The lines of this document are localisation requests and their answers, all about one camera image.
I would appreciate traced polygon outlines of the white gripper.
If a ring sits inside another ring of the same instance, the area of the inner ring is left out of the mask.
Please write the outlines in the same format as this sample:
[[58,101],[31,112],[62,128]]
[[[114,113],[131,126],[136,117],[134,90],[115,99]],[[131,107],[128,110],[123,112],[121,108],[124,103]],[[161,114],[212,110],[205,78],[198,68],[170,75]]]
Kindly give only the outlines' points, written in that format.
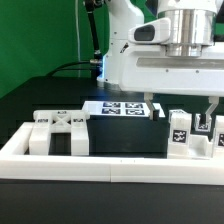
[[157,120],[153,94],[209,96],[204,114],[211,116],[224,97],[224,44],[205,47],[200,57],[167,57],[161,45],[135,45],[122,56],[119,86],[123,91],[146,92],[149,118]]

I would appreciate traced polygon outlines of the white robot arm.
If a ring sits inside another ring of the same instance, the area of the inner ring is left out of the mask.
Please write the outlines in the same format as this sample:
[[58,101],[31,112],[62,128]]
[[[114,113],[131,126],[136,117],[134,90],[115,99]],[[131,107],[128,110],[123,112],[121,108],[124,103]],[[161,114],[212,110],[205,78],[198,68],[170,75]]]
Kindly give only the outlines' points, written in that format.
[[210,107],[199,122],[208,125],[224,97],[224,40],[215,37],[224,0],[147,0],[156,16],[148,23],[130,0],[105,3],[109,50],[98,82],[142,92],[151,119],[158,116],[152,104],[155,93],[207,96]]

